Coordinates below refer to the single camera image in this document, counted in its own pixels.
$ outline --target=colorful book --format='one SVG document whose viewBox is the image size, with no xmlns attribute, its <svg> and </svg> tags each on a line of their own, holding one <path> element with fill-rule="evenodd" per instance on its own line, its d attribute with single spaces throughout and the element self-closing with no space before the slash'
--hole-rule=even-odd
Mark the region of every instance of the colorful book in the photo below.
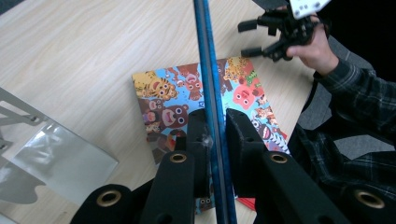
<svg viewBox="0 0 396 224">
<path fill-rule="evenodd" d="M 269 150 L 289 153 L 286 135 L 279 129 L 252 62 L 231 57 L 217 64 L 224 115 L 227 108 L 246 113 Z M 201 67 L 199 63 L 174 66 L 136 73 L 132 79 L 158 165 L 166 152 L 175 149 L 176 138 L 186 136 L 189 113 L 205 107 Z M 197 214 L 212 207 L 213 195 L 196 201 Z"/>
</svg>

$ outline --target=brass screw hole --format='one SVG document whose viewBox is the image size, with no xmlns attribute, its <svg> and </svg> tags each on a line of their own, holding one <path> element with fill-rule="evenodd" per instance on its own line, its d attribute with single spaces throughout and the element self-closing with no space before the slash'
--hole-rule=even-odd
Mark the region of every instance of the brass screw hole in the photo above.
<svg viewBox="0 0 396 224">
<path fill-rule="evenodd" d="M 117 203 L 121 198 L 121 193 L 118 190 L 112 189 L 105 191 L 99 195 L 96 203 L 101 207 L 109 207 Z"/>
<path fill-rule="evenodd" d="M 271 160 L 277 163 L 286 163 L 288 161 L 288 158 L 279 154 L 273 154 L 271 155 Z"/>
<path fill-rule="evenodd" d="M 381 209 L 385 207 L 384 201 L 378 196 L 360 189 L 355 190 L 355 197 L 360 203 L 363 203 L 369 207 Z"/>
<path fill-rule="evenodd" d="M 172 162 L 183 162 L 187 159 L 187 157 L 183 154 L 175 154 L 171 156 Z"/>
</svg>

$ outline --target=red object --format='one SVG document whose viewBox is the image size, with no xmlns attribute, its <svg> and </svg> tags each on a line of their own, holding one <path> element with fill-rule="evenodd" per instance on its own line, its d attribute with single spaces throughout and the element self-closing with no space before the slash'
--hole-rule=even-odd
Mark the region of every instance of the red object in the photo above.
<svg viewBox="0 0 396 224">
<path fill-rule="evenodd" d="M 256 211 L 254 208 L 254 203 L 256 202 L 255 198 L 237 198 L 240 203 L 244 204 L 246 207 L 250 208 L 253 211 Z"/>
<path fill-rule="evenodd" d="M 285 133 L 283 133 L 283 132 L 281 132 L 282 133 L 282 135 L 283 135 L 283 137 L 285 138 L 285 140 L 288 138 L 288 136 L 285 134 Z"/>
</svg>

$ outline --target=wooden table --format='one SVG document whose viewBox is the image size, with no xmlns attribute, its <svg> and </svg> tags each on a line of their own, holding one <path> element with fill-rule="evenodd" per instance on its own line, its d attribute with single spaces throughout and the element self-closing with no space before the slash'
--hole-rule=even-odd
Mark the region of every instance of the wooden table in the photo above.
<svg viewBox="0 0 396 224">
<path fill-rule="evenodd" d="M 237 32 L 263 9 L 252 1 L 210 1 L 217 58 L 268 46 L 266 28 Z M 281 130 L 290 135 L 312 85 L 299 59 L 252 59 Z M 25 0 L 0 17 L 0 86 L 94 145 L 120 164 L 108 183 L 135 189 L 154 177 L 131 74 L 198 63 L 192 1 Z M 18 223 L 68 223 L 76 204 L 46 187 L 38 201 L 0 202 Z M 236 203 L 238 221 L 255 213 Z M 211 209 L 197 223 L 214 223 Z"/>
</svg>

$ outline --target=hand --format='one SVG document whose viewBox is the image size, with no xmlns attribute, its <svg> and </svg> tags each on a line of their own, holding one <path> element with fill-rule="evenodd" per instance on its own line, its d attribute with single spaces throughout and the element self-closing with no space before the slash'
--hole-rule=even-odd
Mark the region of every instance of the hand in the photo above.
<svg viewBox="0 0 396 224">
<path fill-rule="evenodd" d="M 339 60 L 332 52 L 324 31 L 324 25 L 318 25 L 312 35 L 312 40 L 305 46 L 292 46 L 286 51 L 288 57 L 297 56 L 308 67 L 315 69 L 323 77 L 330 74 Z"/>
</svg>

